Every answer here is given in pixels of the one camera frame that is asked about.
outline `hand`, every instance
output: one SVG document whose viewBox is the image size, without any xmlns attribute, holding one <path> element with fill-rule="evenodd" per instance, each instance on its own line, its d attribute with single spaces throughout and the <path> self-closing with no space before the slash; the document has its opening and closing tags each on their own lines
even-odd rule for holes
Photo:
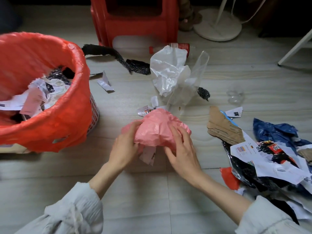
<svg viewBox="0 0 312 234">
<path fill-rule="evenodd" d="M 196 150 L 194 149 L 193 142 L 187 131 L 178 127 L 177 129 L 170 126 L 171 132 L 176 142 L 177 152 L 176 156 L 173 154 L 170 148 L 165 147 L 165 153 L 173 166 L 174 170 L 185 180 L 193 185 L 195 178 L 198 174 L 202 173 L 199 161 L 196 156 Z"/>
<path fill-rule="evenodd" d="M 115 139 L 108 162 L 121 171 L 137 158 L 139 145 L 134 143 L 134 137 L 141 124 L 139 121 L 133 122 L 126 133 L 120 134 Z"/>
</svg>

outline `clear plastic bag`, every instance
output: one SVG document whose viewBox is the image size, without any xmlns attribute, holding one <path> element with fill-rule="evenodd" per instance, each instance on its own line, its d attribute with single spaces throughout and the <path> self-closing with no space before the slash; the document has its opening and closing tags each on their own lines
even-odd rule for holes
<svg viewBox="0 0 312 234">
<path fill-rule="evenodd" d="M 208 53 L 203 51 L 190 70 L 187 65 L 184 66 L 186 55 L 184 49 L 166 46 L 151 58 L 154 86 L 171 113 L 177 109 L 182 112 L 197 93 L 209 60 Z"/>
</svg>

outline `gray tile floor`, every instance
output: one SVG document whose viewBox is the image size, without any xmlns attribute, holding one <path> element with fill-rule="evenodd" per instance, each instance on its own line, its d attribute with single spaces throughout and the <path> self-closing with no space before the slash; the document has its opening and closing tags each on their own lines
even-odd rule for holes
<svg viewBox="0 0 312 234">
<path fill-rule="evenodd" d="M 24 16 L 21 31 L 55 35 L 78 44 L 97 44 L 89 7 L 18 7 Z M 193 32 L 179 32 L 210 55 L 201 86 L 211 93 L 209 102 L 192 99 L 180 119 L 192 130 L 202 168 L 223 184 L 219 168 L 229 165 L 218 138 L 207 133 L 209 106 L 232 109 L 226 90 L 235 83 L 244 89 L 243 116 L 238 125 L 251 137 L 252 120 L 289 123 L 302 138 L 312 141 L 312 50 L 300 50 L 287 67 L 280 60 L 296 38 L 258 38 L 258 31 L 243 26 L 234 40 L 217 43 Z M 138 58 L 148 62 L 148 58 Z M 88 57 L 92 73 L 106 71 L 115 92 L 107 94 L 90 80 L 100 110 L 100 121 L 87 141 L 59 153 L 0 156 L 0 230 L 14 233 L 62 198 L 77 182 L 90 180 L 107 161 L 121 127 L 138 118 L 136 109 L 157 95 L 151 78 L 126 71 L 109 57 Z M 158 149 L 154 166 L 135 161 L 104 196 L 103 233 L 234 233 L 236 225 L 210 200 L 187 185 L 172 170 Z"/>
</svg>

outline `white shirt sleeve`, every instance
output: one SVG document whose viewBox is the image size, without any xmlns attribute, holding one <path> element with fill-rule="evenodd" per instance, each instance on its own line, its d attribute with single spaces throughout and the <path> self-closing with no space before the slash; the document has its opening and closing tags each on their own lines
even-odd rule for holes
<svg viewBox="0 0 312 234">
<path fill-rule="evenodd" d="M 236 234 L 311 234 L 294 223 L 291 217 L 258 196 L 244 213 Z"/>
<path fill-rule="evenodd" d="M 88 183 L 76 185 L 58 202 L 47 206 L 44 215 L 15 234 L 101 234 L 103 205 Z"/>
</svg>

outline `white chair leg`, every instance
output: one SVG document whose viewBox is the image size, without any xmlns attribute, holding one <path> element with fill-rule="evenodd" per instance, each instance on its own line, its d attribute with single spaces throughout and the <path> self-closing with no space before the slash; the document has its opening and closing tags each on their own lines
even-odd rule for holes
<svg viewBox="0 0 312 234">
<path fill-rule="evenodd" d="M 292 57 L 312 38 L 312 30 L 310 30 L 277 64 L 281 66 L 285 61 Z"/>
</svg>

